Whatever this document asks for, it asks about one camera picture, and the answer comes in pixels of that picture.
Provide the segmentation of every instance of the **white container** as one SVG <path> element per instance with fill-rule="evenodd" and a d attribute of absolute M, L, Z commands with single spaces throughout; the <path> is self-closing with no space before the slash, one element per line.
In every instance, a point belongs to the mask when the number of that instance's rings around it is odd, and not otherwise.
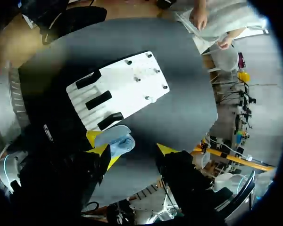
<path fill-rule="evenodd" d="M 209 152 L 199 153 L 194 158 L 195 164 L 203 169 L 211 159 L 211 154 Z"/>

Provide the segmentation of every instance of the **human hand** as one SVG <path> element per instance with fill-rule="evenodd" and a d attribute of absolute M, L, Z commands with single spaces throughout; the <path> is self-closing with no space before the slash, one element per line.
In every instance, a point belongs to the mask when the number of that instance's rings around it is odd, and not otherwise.
<path fill-rule="evenodd" d="M 219 48 L 222 50 L 228 49 L 233 42 L 233 38 L 225 37 L 222 41 L 217 42 Z"/>
<path fill-rule="evenodd" d="M 199 31 L 203 30 L 208 22 L 206 9 L 195 7 L 190 14 L 190 21 Z"/>

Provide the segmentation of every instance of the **white cable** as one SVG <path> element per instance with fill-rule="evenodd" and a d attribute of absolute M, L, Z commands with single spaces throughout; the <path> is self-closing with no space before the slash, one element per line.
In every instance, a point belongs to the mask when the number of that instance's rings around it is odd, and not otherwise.
<path fill-rule="evenodd" d="M 229 146 L 227 146 L 227 145 L 225 145 L 225 144 L 221 144 L 221 143 L 219 143 L 219 142 L 217 142 L 217 141 L 215 141 L 215 140 L 213 140 L 213 139 L 211 139 L 211 138 L 210 138 L 210 140 L 211 140 L 212 142 L 216 143 L 216 144 L 226 146 L 228 149 L 230 149 L 231 151 L 235 152 L 236 154 L 241 155 L 241 156 L 242 156 L 243 158 L 245 158 L 245 159 L 248 158 L 247 156 L 244 156 L 243 154 L 241 154 L 241 153 L 239 153 L 239 152 L 237 152 L 237 151 L 234 151 L 233 149 L 231 149 Z"/>

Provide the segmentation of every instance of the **white fabric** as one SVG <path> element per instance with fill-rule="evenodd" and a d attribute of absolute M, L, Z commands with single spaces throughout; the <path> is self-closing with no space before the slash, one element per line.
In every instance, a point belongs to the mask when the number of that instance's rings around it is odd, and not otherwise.
<path fill-rule="evenodd" d="M 199 31 L 190 22 L 192 9 L 193 7 L 184 12 L 176 11 L 175 19 L 183 23 L 186 29 L 192 33 L 192 38 L 200 53 L 224 38 L 229 31 L 262 24 L 259 16 L 246 0 L 207 1 L 208 23 L 202 31 Z"/>

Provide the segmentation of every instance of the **black chair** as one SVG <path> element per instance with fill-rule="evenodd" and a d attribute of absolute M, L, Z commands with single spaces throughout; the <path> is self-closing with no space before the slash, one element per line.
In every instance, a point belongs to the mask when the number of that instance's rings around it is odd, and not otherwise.
<path fill-rule="evenodd" d="M 69 0 L 22 0 L 20 10 L 39 26 L 44 45 L 106 19 L 107 11 L 91 6 L 93 2 L 86 7 L 66 10 L 68 2 Z"/>

